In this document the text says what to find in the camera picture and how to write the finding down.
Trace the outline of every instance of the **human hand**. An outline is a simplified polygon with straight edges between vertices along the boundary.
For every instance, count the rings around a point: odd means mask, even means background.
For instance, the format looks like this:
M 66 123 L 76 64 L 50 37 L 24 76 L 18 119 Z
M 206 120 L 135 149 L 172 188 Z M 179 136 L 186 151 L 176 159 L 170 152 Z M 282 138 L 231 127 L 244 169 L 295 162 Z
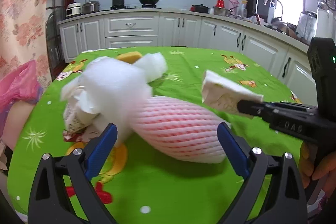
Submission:
M 312 180 L 319 180 L 329 173 L 322 190 L 326 193 L 327 197 L 330 198 L 336 188 L 336 152 L 326 156 L 314 171 L 314 164 L 309 160 L 309 148 L 306 143 L 302 143 L 299 171 L 304 188 L 308 187 L 310 178 Z

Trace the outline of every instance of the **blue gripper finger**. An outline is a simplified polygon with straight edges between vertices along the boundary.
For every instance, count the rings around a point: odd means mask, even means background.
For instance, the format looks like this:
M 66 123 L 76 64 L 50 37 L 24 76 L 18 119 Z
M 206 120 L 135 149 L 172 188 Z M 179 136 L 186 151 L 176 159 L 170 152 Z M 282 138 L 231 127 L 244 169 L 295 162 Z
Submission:
M 99 175 L 100 170 L 117 141 L 117 136 L 117 127 L 111 123 L 99 137 L 100 141 L 86 160 L 87 169 L 85 176 L 89 181 Z
M 217 136 L 236 174 L 247 179 L 250 175 L 248 168 L 248 153 L 250 147 L 247 142 L 243 138 L 235 136 L 224 122 L 219 124 Z

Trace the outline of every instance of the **green tablecloth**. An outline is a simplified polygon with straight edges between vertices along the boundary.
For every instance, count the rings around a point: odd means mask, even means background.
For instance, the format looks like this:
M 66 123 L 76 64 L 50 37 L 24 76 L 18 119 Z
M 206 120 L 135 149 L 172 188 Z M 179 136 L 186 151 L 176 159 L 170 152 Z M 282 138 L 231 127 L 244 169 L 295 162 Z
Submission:
M 167 60 L 167 74 L 151 83 L 155 95 L 202 105 L 202 76 L 205 70 L 210 69 L 237 83 L 242 81 L 246 88 L 263 94 L 265 101 L 293 101 L 292 93 L 285 85 L 253 60 L 236 52 L 140 47 L 82 53 L 76 61 L 87 59 L 86 66 L 99 56 L 116 57 L 135 50 L 142 54 L 161 52 Z M 242 64 L 245 70 L 234 67 L 236 63 Z M 54 157 L 62 156 L 72 145 L 63 141 L 62 131 L 65 127 L 62 114 L 66 103 L 60 102 L 59 98 L 61 88 L 77 76 L 72 73 L 50 85 L 18 140 L 9 169 L 8 191 L 19 212 L 28 211 L 30 189 L 41 156 L 46 152 Z M 244 137 L 250 146 L 258 146 L 272 155 L 289 151 L 298 160 L 300 140 L 270 130 L 260 118 L 216 113 L 230 122 L 233 131 Z M 32 139 L 35 133 L 39 135 L 38 141 Z M 178 161 L 154 150 L 136 134 L 125 145 L 128 149 L 127 164 L 104 187 L 114 198 L 107 208 L 120 224 L 217 223 L 242 185 L 242 178 L 235 174 L 228 159 L 220 164 Z M 92 183 L 97 181 L 98 178 L 94 178 Z M 251 217 L 258 214 L 268 183 L 269 178 L 266 178 Z M 66 184 L 70 185 L 69 179 L 66 179 Z M 74 196 L 71 201 L 77 215 L 85 218 L 77 198 Z M 149 206 L 150 213 L 141 213 L 143 206 Z

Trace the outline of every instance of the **floral curtain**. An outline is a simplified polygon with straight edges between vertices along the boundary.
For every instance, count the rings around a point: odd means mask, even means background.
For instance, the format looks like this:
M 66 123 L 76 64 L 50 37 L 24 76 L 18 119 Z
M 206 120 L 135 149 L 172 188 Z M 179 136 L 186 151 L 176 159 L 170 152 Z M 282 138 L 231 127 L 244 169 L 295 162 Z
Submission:
M 42 87 L 51 83 L 45 10 L 46 0 L 0 0 L 0 79 L 34 59 Z

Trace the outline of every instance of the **cabinet handle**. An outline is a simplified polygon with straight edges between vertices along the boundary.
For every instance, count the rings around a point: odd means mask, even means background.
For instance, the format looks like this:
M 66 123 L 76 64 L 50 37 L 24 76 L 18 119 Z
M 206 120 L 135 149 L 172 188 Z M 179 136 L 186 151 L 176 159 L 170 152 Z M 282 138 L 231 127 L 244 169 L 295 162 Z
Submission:
M 244 36 L 242 42 L 241 42 L 241 50 L 243 51 L 244 50 L 244 47 L 245 47 L 245 41 L 246 41 L 246 35 Z
M 240 37 L 242 36 L 241 32 L 239 33 L 238 35 L 238 38 L 237 38 L 237 48 L 239 48 L 239 40 L 240 40 Z
M 291 58 L 288 58 L 288 61 L 287 61 L 286 65 L 285 65 L 285 68 L 283 69 L 282 78 L 286 77 L 286 74 L 287 74 L 287 72 L 289 70 L 289 63 L 291 62 L 291 60 L 292 60 Z

